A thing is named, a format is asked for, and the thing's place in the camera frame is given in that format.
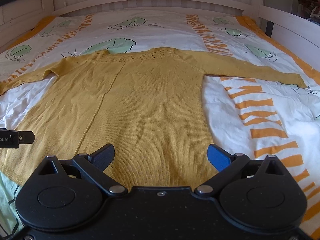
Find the black line drawing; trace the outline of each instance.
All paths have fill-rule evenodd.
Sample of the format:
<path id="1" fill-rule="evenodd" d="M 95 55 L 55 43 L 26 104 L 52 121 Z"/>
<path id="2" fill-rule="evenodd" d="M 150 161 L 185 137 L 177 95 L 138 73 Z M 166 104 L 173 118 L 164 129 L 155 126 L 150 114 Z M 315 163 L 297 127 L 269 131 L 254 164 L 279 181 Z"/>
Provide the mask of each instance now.
<path id="1" fill-rule="evenodd" d="M 146 20 L 140 17 L 133 17 L 129 20 L 123 21 L 119 24 L 114 24 L 114 25 L 109 25 L 108 29 L 114 29 L 114 30 L 121 30 L 123 28 L 136 28 L 139 27 L 140 25 L 145 24 L 147 21 L 150 20 Z M 146 26 L 155 26 L 155 27 L 162 27 L 160 25 L 157 25 L 158 23 L 152 23 L 152 24 L 146 24 Z"/>
<path id="2" fill-rule="evenodd" d="M 307 88 L 299 88 L 297 85 L 289 85 L 289 87 L 299 95 L 317 95 L 320 91 L 320 86 L 312 87 L 308 85 Z"/>
<path id="3" fill-rule="evenodd" d="M 30 50 L 31 50 L 31 47 L 29 45 L 21 45 L 21 46 L 15 47 L 11 51 L 8 50 L 7 53 L 5 54 L 5 57 L 8 60 L 12 60 L 16 62 L 20 62 L 21 60 L 25 61 L 24 59 L 21 59 L 21 57 L 29 53 Z"/>
<path id="4" fill-rule="evenodd" d="M 249 45 L 249 44 L 244 44 L 244 46 L 246 46 L 249 51 L 243 52 L 243 53 L 251 52 L 256 57 L 264 58 L 264 59 L 269 60 L 271 62 L 275 62 L 278 59 L 278 54 L 276 54 L 274 52 L 270 52 L 265 49 L 260 49 L 255 46 Z"/>
<path id="5" fill-rule="evenodd" d="M 12 233 L 10 235 L 5 236 L 4 240 L 10 239 L 11 236 L 13 236 L 16 233 L 16 231 L 17 231 L 17 229 L 19 227 L 19 221 L 18 221 L 17 218 L 15 218 L 15 219 L 16 219 L 16 224 L 14 225 L 14 228 L 12 229 Z"/>
<path id="6" fill-rule="evenodd" d="M 90 54 L 90 53 L 93 53 L 97 50 L 103 50 L 103 49 L 107 49 L 110 54 L 126 53 L 127 51 L 132 49 L 133 45 L 136 45 L 136 44 L 137 43 L 135 41 L 130 40 L 130 39 L 114 38 L 114 39 L 111 39 L 108 41 L 97 43 L 97 44 L 89 47 L 88 49 L 86 49 L 85 51 L 83 51 L 79 55 Z M 68 53 L 69 55 L 65 56 L 65 55 L 61 54 L 61 56 L 63 56 L 63 57 L 78 56 L 76 49 L 75 49 L 74 53 L 70 53 L 70 52 L 66 52 L 66 53 Z"/>
<path id="7" fill-rule="evenodd" d="M 242 31 L 238 30 L 238 29 L 229 29 L 229 28 L 225 28 L 224 30 L 223 29 L 218 29 L 220 31 L 222 31 L 223 33 L 227 33 L 235 38 L 241 38 L 241 39 L 245 39 L 246 37 L 248 36 L 251 36 L 253 37 L 252 34 L 246 34 L 246 33 L 243 33 Z"/>
<path id="8" fill-rule="evenodd" d="M 17 185 L 17 187 L 16 187 L 16 189 L 14 191 L 14 198 L 8 202 L 9 206 L 10 206 L 10 204 L 12 204 L 13 202 L 16 201 L 16 193 L 17 193 L 18 189 L 19 189 L 19 185 Z"/>
<path id="9" fill-rule="evenodd" d="M 71 20 L 60 22 L 58 24 L 53 25 L 52 27 L 45 29 L 43 32 L 39 33 L 35 37 L 49 37 L 51 35 L 57 34 L 56 31 L 53 31 L 54 28 L 57 28 L 57 27 L 68 28 L 70 23 L 71 23 Z"/>
<path id="10" fill-rule="evenodd" d="M 233 23 L 221 18 L 221 17 L 213 17 L 212 18 L 214 25 L 220 25 L 220 24 L 224 24 L 224 25 L 233 25 Z"/>
<path id="11" fill-rule="evenodd" d="M 7 231 L 4 230 L 4 228 L 3 228 L 3 226 L 2 226 L 1 224 L 0 224 L 0 227 L 1 227 L 2 231 L 3 231 L 6 235 L 8 235 Z"/>

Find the metal screw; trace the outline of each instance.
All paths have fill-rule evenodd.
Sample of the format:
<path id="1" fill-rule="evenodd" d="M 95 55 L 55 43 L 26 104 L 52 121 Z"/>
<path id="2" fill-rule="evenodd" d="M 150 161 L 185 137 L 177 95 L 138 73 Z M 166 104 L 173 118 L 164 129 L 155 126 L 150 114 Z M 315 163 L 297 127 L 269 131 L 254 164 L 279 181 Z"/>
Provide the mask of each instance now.
<path id="1" fill-rule="evenodd" d="M 164 197 L 165 194 L 166 194 L 165 191 L 161 191 L 161 192 L 158 192 L 158 193 L 157 193 L 157 195 L 158 195 L 159 197 Z"/>
<path id="2" fill-rule="evenodd" d="M 125 191 L 125 187 L 121 186 L 121 185 L 116 185 L 116 186 L 111 186 L 109 188 L 109 191 L 113 194 L 120 194 L 123 193 Z"/>
<path id="3" fill-rule="evenodd" d="M 23 240 L 34 240 L 33 236 L 25 236 Z"/>
<path id="4" fill-rule="evenodd" d="M 201 185 L 201 186 L 197 187 L 197 190 L 200 194 L 206 194 L 206 193 L 212 192 L 213 188 L 209 185 Z"/>

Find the white bedsheet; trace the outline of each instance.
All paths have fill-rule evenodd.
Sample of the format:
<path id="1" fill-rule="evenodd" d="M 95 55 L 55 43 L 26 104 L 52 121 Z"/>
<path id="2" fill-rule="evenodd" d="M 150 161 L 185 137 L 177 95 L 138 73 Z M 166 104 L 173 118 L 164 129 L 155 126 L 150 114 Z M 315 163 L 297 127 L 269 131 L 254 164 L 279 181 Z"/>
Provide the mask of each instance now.
<path id="1" fill-rule="evenodd" d="M 216 49 L 223 51 L 221 54 L 232 54 L 232 57 L 256 65 L 299 73 L 308 89 L 278 82 L 206 76 L 203 107 L 214 141 L 226 151 L 242 152 L 252 159 L 276 154 L 290 173 L 297 176 L 300 187 L 307 189 L 309 209 L 301 228 L 313 234 L 320 227 L 320 213 L 317 212 L 317 209 L 320 211 L 320 122 L 316 121 L 320 115 L 320 87 L 290 56 L 241 26 L 236 18 L 199 17 L 199 23 L 194 23 L 195 19 L 194 16 L 150 10 L 114 11 L 90 18 L 57 17 L 37 37 L 15 47 L 23 46 L 20 49 L 12 48 L 0 54 L 0 66 L 3 67 L 0 81 L 6 80 L 11 73 L 31 72 L 62 57 L 107 48 L 114 53 L 152 47 Z M 78 26 L 83 29 L 70 34 Z M 196 32 L 198 28 L 203 30 L 203 26 L 206 28 L 203 33 L 216 37 L 215 42 Z M 32 66 L 23 70 L 22 67 L 29 63 Z M 0 96 L 0 127 L 15 129 L 54 80 L 55 76 L 50 75 L 43 81 L 21 85 Z"/>

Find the orange stripe pattern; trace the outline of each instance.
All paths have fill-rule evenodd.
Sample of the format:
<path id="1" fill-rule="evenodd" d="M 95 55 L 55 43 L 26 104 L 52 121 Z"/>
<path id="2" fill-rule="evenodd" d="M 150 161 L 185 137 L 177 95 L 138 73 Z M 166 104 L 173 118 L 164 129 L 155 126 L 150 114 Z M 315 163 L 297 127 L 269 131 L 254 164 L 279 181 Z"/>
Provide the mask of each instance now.
<path id="1" fill-rule="evenodd" d="M 320 238 L 320 227 L 311 234 L 311 238 L 317 240 Z"/>
<path id="2" fill-rule="evenodd" d="M 317 187 L 315 190 L 313 190 L 308 196 L 307 199 L 312 198 L 313 196 L 317 195 L 320 192 L 320 187 Z"/>
<path id="3" fill-rule="evenodd" d="M 310 207 L 304 215 L 302 222 L 308 221 L 320 212 L 320 201 Z"/>
<path id="4" fill-rule="evenodd" d="M 243 86 L 243 87 L 239 87 L 239 89 L 246 89 L 246 90 L 261 91 L 262 92 L 261 86 Z"/>
<path id="5" fill-rule="evenodd" d="M 299 181 L 302 181 L 303 179 L 309 177 L 310 174 L 309 172 L 307 171 L 307 169 L 305 169 L 302 173 L 300 173 L 299 175 L 297 176 L 293 176 L 294 180 L 298 183 Z"/>
<path id="6" fill-rule="evenodd" d="M 272 99 L 266 99 L 266 100 L 248 100 L 248 101 L 243 101 L 241 103 L 235 104 L 236 108 L 238 109 L 245 109 L 250 106 L 273 106 L 273 101 Z"/>
<path id="7" fill-rule="evenodd" d="M 287 134 L 283 130 L 279 130 L 276 128 L 264 128 L 264 129 L 250 129 L 251 138 L 265 138 L 265 137 L 280 137 L 280 138 L 288 138 Z"/>
<path id="8" fill-rule="evenodd" d="M 245 81 L 249 81 L 249 82 L 254 82 L 256 83 L 257 81 L 253 78 L 241 78 L 241 79 L 234 79 L 234 78 L 231 78 L 231 77 L 220 77 L 220 80 L 221 82 L 222 81 L 225 81 L 225 80 L 245 80 Z"/>
<path id="9" fill-rule="evenodd" d="M 303 165 L 303 160 L 302 160 L 302 155 L 301 154 L 297 154 L 297 155 L 292 155 L 292 156 L 286 157 L 284 159 L 281 159 L 281 162 L 287 168 L 289 168 L 289 167 L 297 167 L 297 166 Z"/>
<path id="10" fill-rule="evenodd" d="M 277 114 L 277 112 L 268 112 L 268 111 L 252 111 L 252 112 L 248 112 L 248 113 L 244 113 L 239 115 L 241 120 L 245 120 L 247 119 L 249 116 L 258 116 L 258 117 L 268 117 L 271 115 L 275 115 Z"/>
<path id="11" fill-rule="evenodd" d="M 205 47 L 209 52 L 233 56 L 228 46 L 224 44 L 219 38 L 215 37 L 205 25 L 199 21 L 198 15 L 186 15 L 187 24 L 202 38 Z"/>
<path id="12" fill-rule="evenodd" d="M 237 93 L 234 93 L 234 94 L 229 94 L 229 97 L 231 99 L 234 99 L 236 97 L 244 96 L 244 95 L 248 95 L 248 94 L 262 94 L 262 93 L 263 92 L 256 91 L 256 90 L 243 90 L 243 91 L 240 91 L 240 92 L 237 92 Z"/>
<path id="13" fill-rule="evenodd" d="M 289 148 L 298 148 L 297 142 L 292 141 L 290 143 L 286 143 L 283 145 L 275 145 L 275 146 L 262 148 L 260 150 L 256 150 L 256 151 L 254 151 L 254 157 L 259 158 L 260 156 L 262 156 L 264 154 L 276 154 L 284 149 L 289 149 Z"/>
<path id="14" fill-rule="evenodd" d="M 277 124 L 279 124 L 280 126 L 282 126 L 282 123 L 280 120 L 278 121 L 271 121 L 269 119 L 266 119 L 266 118 L 254 118 L 254 119 L 251 119 L 250 121 L 248 122 L 245 122 L 244 123 L 244 126 L 249 126 L 249 125 L 253 125 L 253 124 L 258 124 L 258 123 L 262 123 L 262 122 L 275 122 Z"/>
<path id="15" fill-rule="evenodd" d="M 56 48 L 57 45 L 59 45 L 61 42 L 74 37 L 79 31 L 81 31 L 81 30 L 85 29 L 87 26 L 89 26 L 91 24 L 91 22 L 92 22 L 92 16 L 93 16 L 93 14 L 89 14 L 84 18 L 84 21 L 88 22 L 88 24 L 85 24 L 85 26 L 83 26 L 83 23 L 82 23 L 76 30 L 67 32 L 65 35 L 60 37 L 60 39 L 57 39 L 57 41 L 52 46 L 50 46 L 46 51 L 41 52 L 38 57 L 36 57 L 35 59 L 31 60 L 31 62 L 35 62 L 38 58 L 44 56 L 45 54 L 49 53 L 54 48 Z M 13 79 L 15 79 L 16 77 L 21 75 L 23 72 L 25 72 L 28 68 L 31 68 L 32 66 L 33 66 L 33 63 L 26 64 L 22 68 L 17 69 L 15 72 L 13 72 L 9 76 L 9 78 L 7 78 L 6 80 L 4 80 L 2 82 L 6 83 L 6 82 L 12 81 Z"/>
<path id="16" fill-rule="evenodd" d="M 304 189 L 303 189 L 303 192 L 306 192 L 308 191 L 309 189 L 312 189 L 316 184 L 314 182 L 312 182 L 310 185 L 306 186 Z"/>

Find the white bed frame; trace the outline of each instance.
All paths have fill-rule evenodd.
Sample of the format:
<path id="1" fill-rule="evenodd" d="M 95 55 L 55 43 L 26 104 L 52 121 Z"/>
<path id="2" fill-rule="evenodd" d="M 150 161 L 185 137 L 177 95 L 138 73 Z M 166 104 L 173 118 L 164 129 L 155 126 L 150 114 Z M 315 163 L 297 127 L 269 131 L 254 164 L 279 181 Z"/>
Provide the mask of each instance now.
<path id="1" fill-rule="evenodd" d="M 54 10 L 53 0 L 41 0 L 41 8 L 35 11 L 23 14 L 4 22 L 3 8 L 0 7 L 0 48 L 2 51 L 6 44 L 16 39 L 22 33 L 32 29 L 36 23 L 48 15 L 61 16 L 70 12 L 120 1 L 130 0 L 86 0 L 80 3 L 65 6 L 61 9 Z M 252 0 L 252 5 L 241 3 L 233 0 L 188 0 L 205 2 L 210 4 L 223 5 L 230 8 L 241 10 L 243 15 L 249 16 L 256 20 L 260 25 L 261 19 L 274 23 L 272 38 L 287 47 L 298 57 L 309 63 L 313 68 L 320 70 L 318 54 L 320 54 L 320 26 L 315 25 L 307 20 L 283 12 L 277 9 L 269 8 L 263 5 L 264 0 Z M 207 11 L 193 8 L 176 8 L 176 7 L 151 7 L 152 9 L 169 10 L 180 13 L 200 14 L 200 15 L 226 15 L 220 12 Z"/>

